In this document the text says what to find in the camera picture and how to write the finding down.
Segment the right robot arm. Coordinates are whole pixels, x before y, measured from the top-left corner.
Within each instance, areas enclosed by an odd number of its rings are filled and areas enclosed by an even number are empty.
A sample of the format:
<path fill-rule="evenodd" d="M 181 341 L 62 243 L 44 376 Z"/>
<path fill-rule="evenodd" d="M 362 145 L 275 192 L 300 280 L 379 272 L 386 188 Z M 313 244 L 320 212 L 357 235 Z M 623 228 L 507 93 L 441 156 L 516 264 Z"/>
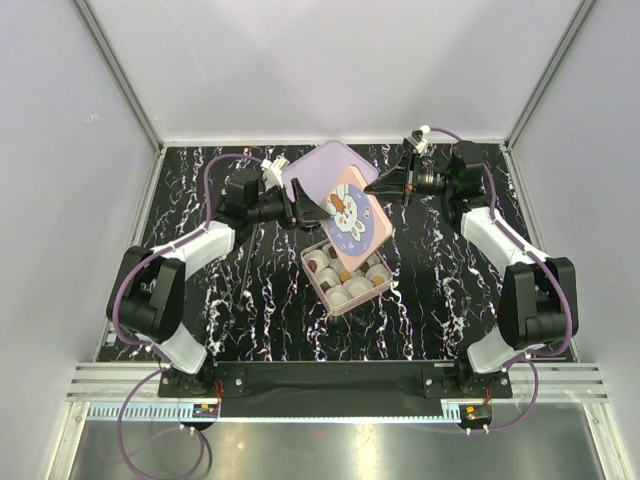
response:
<path fill-rule="evenodd" d="M 403 206 L 426 196 L 439 197 L 445 222 L 501 274 L 495 327 L 455 362 L 455 387 L 472 397 L 518 361 L 568 350 L 579 328 L 576 270 L 568 258 L 550 257 L 506 223 L 479 144 L 456 140 L 443 168 L 424 164 L 427 144 L 424 133 L 414 131 L 404 139 L 398 163 L 365 191 Z"/>

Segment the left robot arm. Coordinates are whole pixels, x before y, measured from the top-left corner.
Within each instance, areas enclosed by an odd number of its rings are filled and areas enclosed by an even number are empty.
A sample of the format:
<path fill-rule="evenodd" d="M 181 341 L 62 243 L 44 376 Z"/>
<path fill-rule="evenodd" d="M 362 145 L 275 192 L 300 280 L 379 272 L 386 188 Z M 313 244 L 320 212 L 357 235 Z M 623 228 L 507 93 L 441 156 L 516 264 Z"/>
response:
<path fill-rule="evenodd" d="M 155 353 L 162 370 L 180 372 L 190 393 L 206 395 L 216 372 L 211 353 L 183 322 L 187 280 L 241 247 L 257 225 L 310 230 L 327 218 L 298 179 L 267 186 L 258 172 L 242 170 L 194 231 L 154 249 L 133 246 L 124 253 L 106 316 L 122 342 Z"/>

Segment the silver tin lid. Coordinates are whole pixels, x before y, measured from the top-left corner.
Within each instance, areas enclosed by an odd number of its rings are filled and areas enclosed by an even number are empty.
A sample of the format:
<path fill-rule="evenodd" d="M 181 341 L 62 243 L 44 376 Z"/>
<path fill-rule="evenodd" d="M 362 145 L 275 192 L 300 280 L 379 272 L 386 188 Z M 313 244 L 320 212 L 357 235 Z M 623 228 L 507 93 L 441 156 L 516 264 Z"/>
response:
<path fill-rule="evenodd" d="M 329 215 L 323 224 L 327 238 L 349 271 L 359 268 L 394 233 L 379 201 L 365 192 L 366 186 L 358 167 L 350 165 L 320 202 Z"/>

